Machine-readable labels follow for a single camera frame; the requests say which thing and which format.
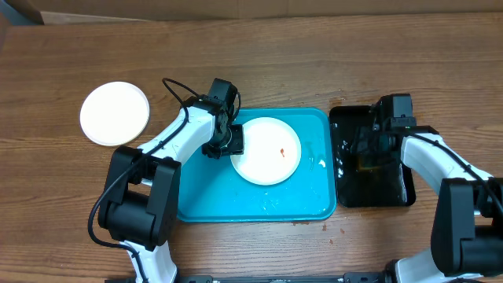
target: wooden table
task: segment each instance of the wooden table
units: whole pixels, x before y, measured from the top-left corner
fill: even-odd
[[[503,176],[500,13],[9,28],[0,54],[0,281],[132,275],[124,251],[87,235],[114,148],[84,137],[79,110],[103,83],[137,85],[152,112],[130,144],[139,145],[178,112],[164,76],[202,93],[214,77],[228,79],[244,107],[327,113],[411,93],[419,124]],[[415,182],[411,208],[339,206],[309,223],[179,223],[172,257],[182,274],[219,277],[381,270],[429,246],[437,197]]]

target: blue tray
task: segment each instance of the blue tray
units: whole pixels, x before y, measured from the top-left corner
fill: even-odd
[[[234,170],[229,156],[214,160],[197,150],[182,168],[178,218],[184,222],[305,221],[336,209],[329,119],[316,108],[241,109],[234,123],[273,117],[290,125],[302,147],[287,180],[259,186]]]

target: white plate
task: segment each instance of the white plate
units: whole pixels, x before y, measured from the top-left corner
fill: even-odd
[[[230,157],[237,173],[257,185],[283,182],[297,169],[301,157],[300,140],[285,122],[256,118],[243,125],[244,154]]]
[[[99,145],[122,145],[145,129],[149,111],[147,97],[136,86],[106,83],[87,96],[80,109],[80,126]]]

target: wire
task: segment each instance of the wire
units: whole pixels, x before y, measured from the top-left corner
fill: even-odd
[[[503,205],[501,204],[501,202],[498,200],[497,196],[496,196],[496,193],[493,192],[493,190],[491,190],[489,188],[489,186],[487,185],[487,183],[478,175],[476,174],[473,170],[472,170],[472,166],[470,164],[466,164],[465,162],[463,162],[463,160],[461,160],[461,158],[456,154],[454,153],[452,150],[448,149],[447,147],[443,146],[443,145],[440,145],[439,141],[435,140],[435,141],[432,141],[431,139],[429,138],[425,138],[423,136],[420,136],[419,134],[411,134],[411,133],[396,133],[396,132],[391,132],[389,134],[400,134],[402,136],[405,136],[405,135],[408,135],[408,136],[411,136],[413,138],[417,138],[417,139],[420,139],[421,141],[424,141],[424,142],[427,142],[427,143],[430,143],[438,148],[440,148],[441,150],[443,150],[445,153],[447,153],[447,155],[450,156],[450,158],[452,158],[454,161],[456,161],[457,164],[459,164],[459,166],[461,166],[463,168],[464,171],[466,171],[468,174],[470,174],[477,182],[480,183],[480,185],[486,190],[487,194],[489,194],[489,196],[493,199],[493,202],[494,204],[496,204],[496,208],[497,208],[497,211],[501,217],[501,219],[503,219]]]
[[[239,114],[239,110],[241,109],[241,94],[239,93],[239,91],[237,92],[237,100],[238,100],[238,105],[237,105],[237,110],[233,116],[233,121],[236,119],[237,114]]]
[[[197,98],[199,98],[199,97],[200,97],[200,95],[199,95],[197,92],[195,92],[194,90],[192,90],[190,87],[188,87],[188,86],[184,85],[183,83],[177,82],[177,81],[175,81],[174,79],[164,78],[164,79],[163,79],[164,86],[166,86],[166,87],[168,88],[168,90],[169,90],[169,91],[170,91],[173,95],[176,95],[176,94],[174,94],[174,93],[173,93],[173,90],[172,90],[172,89],[170,89],[170,87],[169,87],[169,86],[167,86],[167,84],[166,84],[165,82],[174,83],[175,85],[177,85],[177,86],[181,86],[181,87],[183,87],[184,89],[188,90],[191,94],[195,95]]]
[[[145,275],[145,272],[143,270],[143,266],[141,264],[141,260],[140,260],[138,252],[136,252],[136,250],[133,247],[125,245],[125,244],[109,243],[107,241],[102,241],[102,240],[98,239],[96,237],[96,235],[94,234],[94,231],[93,231],[93,221],[94,221],[94,216],[96,215],[96,212],[97,212],[98,208],[100,207],[101,202],[106,197],[106,195],[108,193],[110,193],[110,191],[112,190],[112,188],[114,186],[116,186],[130,172],[132,172],[132,170],[136,169],[137,166],[143,160],[147,159],[154,152],[156,152],[157,150],[159,150],[163,146],[165,146],[189,122],[189,110],[183,104],[182,99],[167,85],[166,82],[174,83],[174,84],[176,84],[178,86],[181,86],[181,87],[185,88],[186,90],[190,91],[191,93],[193,93],[196,96],[199,95],[195,91],[189,89],[187,86],[185,86],[185,85],[183,85],[183,84],[181,84],[181,83],[179,83],[177,81],[174,81],[173,79],[168,79],[168,78],[164,78],[163,79],[164,86],[171,92],[171,94],[173,94],[174,98],[176,98],[176,100],[178,102],[180,102],[180,104],[183,107],[183,110],[185,111],[185,118],[184,118],[182,124],[176,130],[174,130],[173,133],[171,133],[167,138],[165,138],[164,140],[160,141],[159,144],[156,145],[156,147],[154,147],[153,149],[149,150],[148,152],[142,154],[140,158],[138,158],[136,161],[134,161],[119,177],[117,177],[117,179],[101,194],[101,196],[98,197],[98,199],[96,200],[96,203],[93,206],[93,209],[91,209],[91,213],[89,214],[89,219],[87,220],[87,232],[89,233],[89,236],[90,236],[91,240],[93,240],[96,244],[99,244],[99,245],[102,245],[102,246],[105,246],[105,247],[109,247],[109,248],[121,248],[121,249],[125,249],[125,250],[129,251],[132,254],[132,257],[134,259],[136,259],[136,264],[138,265],[138,270],[140,271],[141,279],[143,280],[144,283],[148,282],[149,279]]]

